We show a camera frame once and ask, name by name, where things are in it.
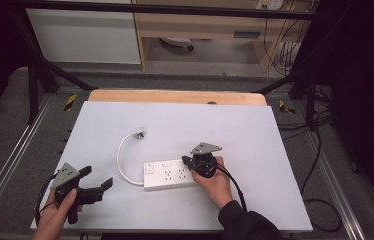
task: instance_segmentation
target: white cable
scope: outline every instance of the white cable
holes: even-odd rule
[[[122,145],[124,144],[124,142],[131,136],[134,136],[134,135],[137,135],[139,136],[139,138],[142,138],[143,137],[143,132],[144,130],[143,129],[138,129],[137,131],[133,132],[133,133],[130,133],[129,135],[127,135],[124,139],[122,139],[121,141],[121,144],[119,144],[119,148],[118,148],[118,153],[116,154],[116,164],[118,165],[118,170],[119,170],[119,173],[121,173],[122,177],[129,183],[135,185],[135,186],[144,186],[144,182],[136,182],[136,181],[133,181],[131,179],[129,179],[127,176],[125,176],[125,174],[122,172],[121,170],[121,166],[119,165],[119,154],[121,152],[121,148],[122,148]]]

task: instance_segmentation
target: metal bracket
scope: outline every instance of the metal bracket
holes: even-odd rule
[[[53,184],[50,186],[50,189],[55,189],[62,186],[63,184],[71,181],[72,179],[78,177],[80,173],[78,170],[73,168],[68,163],[63,164],[62,168],[58,172],[56,179],[53,181]]]
[[[201,142],[193,150],[190,151],[191,154],[203,155],[211,152],[216,152],[222,150],[222,147],[212,145],[209,143]]]

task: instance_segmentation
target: white cabinet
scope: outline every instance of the white cabinet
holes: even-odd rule
[[[88,2],[130,3],[129,0]],[[44,56],[53,62],[140,64],[132,13],[27,9]]]

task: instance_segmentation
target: wooden edge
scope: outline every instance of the wooden edge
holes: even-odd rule
[[[222,105],[266,106],[265,97],[257,93],[201,92],[167,90],[112,90],[97,89],[88,101],[98,102],[154,102],[154,103],[203,103]]]

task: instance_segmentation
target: human hand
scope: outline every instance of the human hand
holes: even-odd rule
[[[224,166],[224,160],[222,157],[216,156],[215,158],[217,163]],[[194,181],[205,189],[208,197],[218,209],[221,209],[227,203],[233,200],[233,196],[231,195],[230,179],[220,170],[216,170],[214,176],[211,178],[204,178],[194,170],[191,170],[190,172]]]
[[[53,203],[55,201],[55,190],[50,191],[46,205],[50,204],[43,210],[37,230],[35,231],[33,240],[55,240],[60,236],[63,224],[66,221],[66,215],[77,197],[76,189],[72,189],[63,199],[62,203]]]

